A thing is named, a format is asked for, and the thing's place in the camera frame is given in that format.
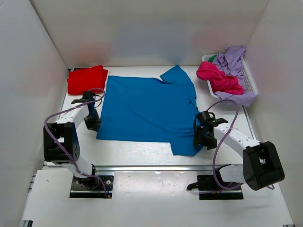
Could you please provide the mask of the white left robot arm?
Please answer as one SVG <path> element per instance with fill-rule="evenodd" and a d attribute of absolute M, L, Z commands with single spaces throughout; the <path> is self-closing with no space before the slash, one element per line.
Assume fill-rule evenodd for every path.
<path fill-rule="evenodd" d="M 98 132 L 102 121 L 95 103 L 102 102 L 105 91 L 97 90 L 101 95 L 92 89 L 84 91 L 82 98 L 73 100 L 69 109 L 48 116 L 43 128 L 45 161 L 67 168 L 75 177 L 82 178 L 88 188 L 96 187 L 102 180 L 95 174 L 94 165 L 80 155 L 77 128 L 85 122 L 89 131 Z"/>

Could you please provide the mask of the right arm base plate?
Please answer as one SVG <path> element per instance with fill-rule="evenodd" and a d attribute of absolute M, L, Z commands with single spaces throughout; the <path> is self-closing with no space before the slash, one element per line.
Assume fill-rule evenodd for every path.
<path fill-rule="evenodd" d="M 198 175 L 197 181 L 187 186 L 188 191 L 198 189 L 199 200 L 243 200 L 241 187 L 234 190 L 224 190 L 217 185 L 213 175 Z"/>

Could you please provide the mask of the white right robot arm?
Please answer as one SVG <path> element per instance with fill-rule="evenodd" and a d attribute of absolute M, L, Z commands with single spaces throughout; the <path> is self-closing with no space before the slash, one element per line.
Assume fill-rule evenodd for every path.
<path fill-rule="evenodd" d="M 216 157 L 222 144 L 226 144 L 241 158 L 242 164 L 216 167 Z M 224 118 L 203 111 L 194 120 L 194 146 L 214 149 L 212 183 L 217 189 L 235 190 L 242 184 L 258 191 L 270 188 L 285 179 L 285 173 L 275 145 L 244 135 Z"/>

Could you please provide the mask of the blue t shirt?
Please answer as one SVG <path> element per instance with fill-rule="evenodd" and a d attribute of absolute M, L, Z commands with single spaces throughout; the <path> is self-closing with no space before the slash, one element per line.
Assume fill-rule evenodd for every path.
<path fill-rule="evenodd" d="M 109 76 L 98 140 L 169 143 L 173 155 L 195 156 L 196 91 L 175 66 L 157 78 Z"/>

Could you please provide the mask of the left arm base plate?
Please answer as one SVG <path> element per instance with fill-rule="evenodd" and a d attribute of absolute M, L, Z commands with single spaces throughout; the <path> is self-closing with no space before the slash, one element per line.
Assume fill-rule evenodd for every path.
<path fill-rule="evenodd" d="M 99 179 L 73 177 L 70 188 L 70 198 L 111 199 L 113 196 L 114 172 L 97 172 Z"/>

